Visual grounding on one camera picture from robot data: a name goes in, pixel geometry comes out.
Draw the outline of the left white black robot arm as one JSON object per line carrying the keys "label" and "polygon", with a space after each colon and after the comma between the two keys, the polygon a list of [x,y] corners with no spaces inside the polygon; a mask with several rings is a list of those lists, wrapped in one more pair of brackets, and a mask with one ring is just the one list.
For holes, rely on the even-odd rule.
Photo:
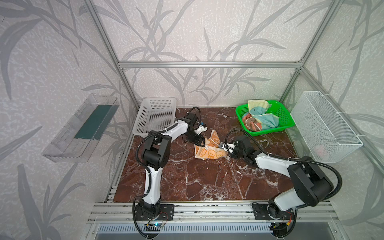
{"label": "left white black robot arm", "polygon": [[145,192],[137,196],[134,216],[138,220],[152,220],[161,214],[161,179],[163,168],[169,161],[172,142],[180,136],[197,147],[205,146],[202,135],[207,125],[193,113],[176,119],[173,124],[158,132],[151,131],[139,144],[135,158],[146,171]]}

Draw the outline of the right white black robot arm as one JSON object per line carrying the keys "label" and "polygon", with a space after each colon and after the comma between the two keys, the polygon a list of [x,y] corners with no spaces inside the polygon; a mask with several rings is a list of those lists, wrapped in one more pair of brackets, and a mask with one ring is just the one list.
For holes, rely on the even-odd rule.
{"label": "right white black robot arm", "polygon": [[254,149],[248,136],[239,136],[233,143],[220,143],[233,159],[246,162],[249,166],[270,170],[291,179],[293,187],[269,200],[268,204],[253,204],[255,219],[280,220],[296,207],[315,207],[331,197],[336,190],[318,162],[310,157],[294,161],[266,154]]}

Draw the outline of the orange bunny pattern towel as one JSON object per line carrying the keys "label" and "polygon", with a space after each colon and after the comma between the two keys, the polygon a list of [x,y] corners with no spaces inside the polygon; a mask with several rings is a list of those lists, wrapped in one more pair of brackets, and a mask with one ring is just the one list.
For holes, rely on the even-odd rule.
{"label": "orange bunny pattern towel", "polygon": [[212,130],[211,136],[208,139],[205,138],[204,147],[195,146],[195,158],[202,160],[226,158],[228,152],[219,148],[220,142],[217,131]]}

